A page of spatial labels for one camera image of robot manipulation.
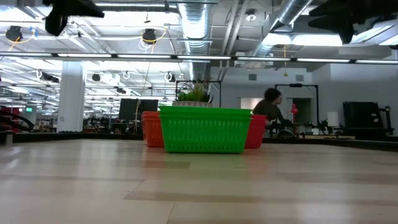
doorway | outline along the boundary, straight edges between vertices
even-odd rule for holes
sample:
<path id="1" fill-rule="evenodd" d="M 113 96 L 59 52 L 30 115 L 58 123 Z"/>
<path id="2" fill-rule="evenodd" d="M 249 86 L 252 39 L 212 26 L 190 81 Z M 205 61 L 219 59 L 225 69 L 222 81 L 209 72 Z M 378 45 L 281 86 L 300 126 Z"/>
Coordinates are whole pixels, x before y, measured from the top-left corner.
<path id="1" fill-rule="evenodd" d="M 295 122 L 298 124 L 309 123 L 312 120 L 311 99 L 293 98 L 293 104 L 296 104 L 298 113 Z"/>

plastic basket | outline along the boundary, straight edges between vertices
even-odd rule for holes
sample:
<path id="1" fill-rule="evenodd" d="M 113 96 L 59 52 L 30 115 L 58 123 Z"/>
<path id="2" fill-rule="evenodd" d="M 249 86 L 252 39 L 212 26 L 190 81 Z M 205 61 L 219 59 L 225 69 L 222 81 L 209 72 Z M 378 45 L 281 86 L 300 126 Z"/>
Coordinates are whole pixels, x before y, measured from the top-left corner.
<path id="1" fill-rule="evenodd" d="M 142 133 L 148 147 L 164 147 L 162 123 L 160 122 L 159 112 L 143 112 Z"/>
<path id="2" fill-rule="evenodd" d="M 250 110 L 161 106 L 167 152 L 240 153 L 248 135 Z"/>
<path id="3" fill-rule="evenodd" d="M 261 147 L 262 139 L 266 132 L 266 118 L 263 115 L 252 115 L 248 137 L 246 138 L 246 149 L 257 149 Z"/>

green plastic basket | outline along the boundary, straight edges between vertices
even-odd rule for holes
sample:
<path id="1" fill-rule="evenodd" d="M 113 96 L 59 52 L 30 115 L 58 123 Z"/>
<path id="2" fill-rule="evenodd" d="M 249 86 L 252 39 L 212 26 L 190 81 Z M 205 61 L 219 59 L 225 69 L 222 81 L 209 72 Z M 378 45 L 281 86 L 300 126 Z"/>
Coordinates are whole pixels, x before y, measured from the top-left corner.
<path id="1" fill-rule="evenodd" d="M 160 106 L 167 152 L 240 153 L 251 120 L 250 110 Z"/>

green plant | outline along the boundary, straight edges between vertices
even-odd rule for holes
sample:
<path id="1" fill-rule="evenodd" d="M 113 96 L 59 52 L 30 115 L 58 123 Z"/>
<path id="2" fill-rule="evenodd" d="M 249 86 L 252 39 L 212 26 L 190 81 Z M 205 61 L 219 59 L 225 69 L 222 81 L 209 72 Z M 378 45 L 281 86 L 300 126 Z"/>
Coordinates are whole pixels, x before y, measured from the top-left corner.
<path id="1" fill-rule="evenodd" d="M 181 92 L 178 96 L 178 101 L 198 101 L 209 102 L 210 94 L 207 93 L 204 83 L 196 83 L 191 91 L 188 93 Z"/>

white column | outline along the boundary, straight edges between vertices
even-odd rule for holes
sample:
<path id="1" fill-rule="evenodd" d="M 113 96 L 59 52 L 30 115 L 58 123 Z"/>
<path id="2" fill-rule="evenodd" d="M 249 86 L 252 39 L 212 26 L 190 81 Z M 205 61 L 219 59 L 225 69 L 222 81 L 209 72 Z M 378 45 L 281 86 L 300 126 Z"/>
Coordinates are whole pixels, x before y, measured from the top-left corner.
<path id="1" fill-rule="evenodd" d="M 86 77 L 83 62 L 63 62 L 57 132 L 82 131 Z"/>

